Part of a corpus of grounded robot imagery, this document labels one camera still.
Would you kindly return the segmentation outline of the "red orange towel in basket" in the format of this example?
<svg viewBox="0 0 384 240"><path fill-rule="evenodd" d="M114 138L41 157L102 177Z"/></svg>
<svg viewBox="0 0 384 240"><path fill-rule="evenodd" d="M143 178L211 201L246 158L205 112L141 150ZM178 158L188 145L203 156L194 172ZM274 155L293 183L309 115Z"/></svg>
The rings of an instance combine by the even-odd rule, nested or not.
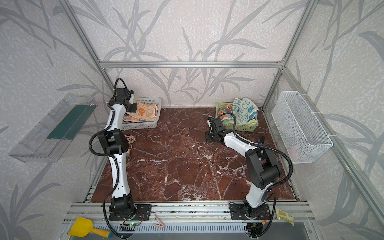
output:
<svg viewBox="0 0 384 240"><path fill-rule="evenodd" d="M221 115L220 118L222 121L233 120L233 116L228 114L228 113L232 113L232 112L233 112L232 104L226 104L220 108L218 115Z"/></svg>

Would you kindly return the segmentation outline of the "clear acrylic wall shelf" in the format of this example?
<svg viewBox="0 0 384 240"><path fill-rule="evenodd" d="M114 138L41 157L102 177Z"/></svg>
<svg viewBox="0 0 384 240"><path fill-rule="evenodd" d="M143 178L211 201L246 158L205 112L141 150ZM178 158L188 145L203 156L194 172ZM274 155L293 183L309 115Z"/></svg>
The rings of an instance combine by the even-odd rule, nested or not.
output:
<svg viewBox="0 0 384 240"><path fill-rule="evenodd" d="M97 107L94 97L67 94L10 152L23 163L57 162Z"/></svg>

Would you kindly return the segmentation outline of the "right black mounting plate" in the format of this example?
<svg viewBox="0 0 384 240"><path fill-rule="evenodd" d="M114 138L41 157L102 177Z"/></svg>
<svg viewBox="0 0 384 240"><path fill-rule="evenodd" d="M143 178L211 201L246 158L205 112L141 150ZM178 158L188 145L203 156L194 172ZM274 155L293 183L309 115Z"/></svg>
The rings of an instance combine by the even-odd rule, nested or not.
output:
<svg viewBox="0 0 384 240"><path fill-rule="evenodd" d="M264 203L257 208L251 208L248 204L229 203L231 220L260 220L266 222L271 219L271 211L268 204Z"/></svg>

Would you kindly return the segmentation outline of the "yellow paper tag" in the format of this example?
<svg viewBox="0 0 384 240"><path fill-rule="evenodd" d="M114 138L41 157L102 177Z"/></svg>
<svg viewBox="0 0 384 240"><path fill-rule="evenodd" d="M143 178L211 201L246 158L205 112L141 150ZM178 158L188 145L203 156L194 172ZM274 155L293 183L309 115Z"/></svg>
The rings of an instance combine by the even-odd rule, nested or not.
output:
<svg viewBox="0 0 384 240"><path fill-rule="evenodd" d="M280 210L280 209L276 209L276 216L277 216L278 220L286 221L286 222L290 223L292 226L295 225L294 214L285 212L285 211Z"/></svg>

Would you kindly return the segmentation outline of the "black mounting plate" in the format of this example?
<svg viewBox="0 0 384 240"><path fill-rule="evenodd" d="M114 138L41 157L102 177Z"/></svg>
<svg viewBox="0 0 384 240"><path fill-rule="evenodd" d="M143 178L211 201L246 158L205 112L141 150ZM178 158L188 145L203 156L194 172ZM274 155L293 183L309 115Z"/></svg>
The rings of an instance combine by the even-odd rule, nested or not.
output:
<svg viewBox="0 0 384 240"><path fill-rule="evenodd" d="M116 213L110 213L109 221L123 221L123 220L134 220L134 221L148 221L151 214L151 204L138 204L136 210L122 210Z"/></svg>
<svg viewBox="0 0 384 240"><path fill-rule="evenodd" d="M248 204L229 203L231 220L260 220L266 222L271 219L271 211L268 204L264 203L257 208L251 208Z"/></svg>

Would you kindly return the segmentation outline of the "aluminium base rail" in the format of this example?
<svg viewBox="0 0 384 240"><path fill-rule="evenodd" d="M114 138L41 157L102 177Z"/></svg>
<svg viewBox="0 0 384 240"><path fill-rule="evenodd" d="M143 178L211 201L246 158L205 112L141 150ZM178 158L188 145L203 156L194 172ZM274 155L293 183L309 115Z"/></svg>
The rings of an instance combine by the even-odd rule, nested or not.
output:
<svg viewBox="0 0 384 240"><path fill-rule="evenodd" d="M111 226L121 235L129 234L157 234L157 233L245 233L247 227L263 224L285 223L277 216L262 222L260 220L231 220L229 203L226 201L202 202L151 202L138 204L151 204L151 214L148 221L110 221ZM303 223L307 233L313 229L315 217L308 203L295 201L270 201L269 209L280 209L294 214L295 224ZM165 224L165 228L153 226L154 215L157 215ZM123 223L142 222L138 227L124 227Z"/></svg>

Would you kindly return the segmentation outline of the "teal rabbit pattern towel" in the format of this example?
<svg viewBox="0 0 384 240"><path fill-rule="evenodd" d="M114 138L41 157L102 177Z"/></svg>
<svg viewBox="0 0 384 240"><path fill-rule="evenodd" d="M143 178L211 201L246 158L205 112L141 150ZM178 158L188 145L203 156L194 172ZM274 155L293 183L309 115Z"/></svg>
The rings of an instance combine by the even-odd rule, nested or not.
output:
<svg viewBox="0 0 384 240"><path fill-rule="evenodd" d="M248 98L235 98L233 113L236 115L237 124L253 126L258 123L258 107Z"/></svg>

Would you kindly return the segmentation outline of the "green plastic basket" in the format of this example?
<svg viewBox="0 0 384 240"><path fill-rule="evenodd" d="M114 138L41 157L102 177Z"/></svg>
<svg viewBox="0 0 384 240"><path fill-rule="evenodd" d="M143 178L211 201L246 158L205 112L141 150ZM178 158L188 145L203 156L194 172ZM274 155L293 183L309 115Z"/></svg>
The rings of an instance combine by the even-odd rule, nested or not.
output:
<svg viewBox="0 0 384 240"><path fill-rule="evenodd" d="M232 130L236 122L236 131L253 132L259 125L258 107L252 101L217 102L216 117L220 115L226 129Z"/></svg>

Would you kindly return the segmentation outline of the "pink clothespin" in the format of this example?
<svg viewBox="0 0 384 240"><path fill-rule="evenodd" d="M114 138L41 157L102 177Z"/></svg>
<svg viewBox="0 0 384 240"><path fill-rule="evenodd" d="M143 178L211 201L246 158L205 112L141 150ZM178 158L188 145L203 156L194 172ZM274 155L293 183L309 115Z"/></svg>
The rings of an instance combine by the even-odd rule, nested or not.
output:
<svg viewBox="0 0 384 240"><path fill-rule="evenodd" d="M155 222L153 223L153 226L162 228L162 229L165 228L165 224L161 221L161 219L157 215L154 215L154 221Z"/></svg>

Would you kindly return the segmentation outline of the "white perforated plastic basket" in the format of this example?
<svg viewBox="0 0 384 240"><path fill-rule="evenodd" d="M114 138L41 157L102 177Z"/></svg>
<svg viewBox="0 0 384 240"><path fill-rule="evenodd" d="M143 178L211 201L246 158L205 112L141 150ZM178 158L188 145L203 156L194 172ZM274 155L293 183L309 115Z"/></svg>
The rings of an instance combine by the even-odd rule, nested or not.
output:
<svg viewBox="0 0 384 240"><path fill-rule="evenodd" d="M121 130L152 129L157 126L161 112L161 99L158 97L136 98L135 113L123 117Z"/></svg>

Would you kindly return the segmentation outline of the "orange rabbit pattern towel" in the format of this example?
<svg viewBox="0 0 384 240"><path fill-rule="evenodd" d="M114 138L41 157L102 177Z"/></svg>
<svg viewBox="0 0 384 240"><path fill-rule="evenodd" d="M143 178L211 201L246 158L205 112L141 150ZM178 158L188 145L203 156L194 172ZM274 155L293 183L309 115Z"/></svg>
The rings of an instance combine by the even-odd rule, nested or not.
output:
<svg viewBox="0 0 384 240"><path fill-rule="evenodd" d="M158 117L158 104L144 104L134 101L137 104L137 111L135 113L128 113L123 117L124 121L129 122L154 122Z"/></svg>

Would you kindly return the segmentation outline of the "yellow plastic scoop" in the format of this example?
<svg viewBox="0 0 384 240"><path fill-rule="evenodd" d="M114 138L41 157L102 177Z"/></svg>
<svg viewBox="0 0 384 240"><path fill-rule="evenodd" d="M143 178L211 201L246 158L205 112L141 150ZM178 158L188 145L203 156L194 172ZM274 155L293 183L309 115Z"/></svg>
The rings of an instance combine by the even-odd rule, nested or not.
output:
<svg viewBox="0 0 384 240"><path fill-rule="evenodd" d="M89 219L78 217L71 229L68 232L68 235L83 238L88 234L96 234L104 238L111 238L113 233L107 230L96 229L93 227L93 222Z"/></svg>

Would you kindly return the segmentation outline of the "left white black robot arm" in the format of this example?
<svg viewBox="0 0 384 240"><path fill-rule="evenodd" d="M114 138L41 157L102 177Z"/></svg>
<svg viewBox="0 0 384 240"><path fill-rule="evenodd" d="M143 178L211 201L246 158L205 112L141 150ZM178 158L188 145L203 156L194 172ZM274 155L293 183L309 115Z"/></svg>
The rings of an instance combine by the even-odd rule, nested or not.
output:
<svg viewBox="0 0 384 240"><path fill-rule="evenodd" d="M113 178L113 189L108 197L112 197L109 211L115 216L129 216L137 210L129 187L126 160L130 143L121 127L126 113L136 109L133 102L134 91L129 90L122 78L117 78L114 93L106 103L110 110L106 127L94 134L89 141L89 150L99 157L108 157Z"/></svg>

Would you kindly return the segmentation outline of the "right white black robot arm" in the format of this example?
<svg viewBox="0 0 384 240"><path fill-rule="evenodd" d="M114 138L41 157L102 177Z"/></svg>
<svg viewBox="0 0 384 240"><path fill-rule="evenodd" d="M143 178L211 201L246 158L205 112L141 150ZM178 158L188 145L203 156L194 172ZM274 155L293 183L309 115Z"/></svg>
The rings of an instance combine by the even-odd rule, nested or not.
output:
<svg viewBox="0 0 384 240"><path fill-rule="evenodd" d="M209 130L205 132L208 143L217 142L235 150L247 160L247 168L252 182L244 200L244 213L248 219L255 219L262 206L267 203L266 196L274 188L286 183L292 176L294 166L291 158L284 152L263 144L260 140L254 143L240 136L236 126L227 129L221 117L209 117ZM282 180L282 169L275 154L281 155L289 164L289 172Z"/></svg>

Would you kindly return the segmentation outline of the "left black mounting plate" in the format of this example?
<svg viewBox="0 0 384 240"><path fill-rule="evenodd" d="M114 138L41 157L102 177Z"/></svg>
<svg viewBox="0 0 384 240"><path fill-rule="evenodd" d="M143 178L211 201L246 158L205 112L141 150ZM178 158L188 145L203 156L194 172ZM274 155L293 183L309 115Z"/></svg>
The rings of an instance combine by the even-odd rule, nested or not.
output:
<svg viewBox="0 0 384 240"><path fill-rule="evenodd" d="M134 220L134 221L148 221L151 214L151 204L138 204L136 210L122 210L116 213L110 213L109 221L123 221L123 220Z"/></svg>

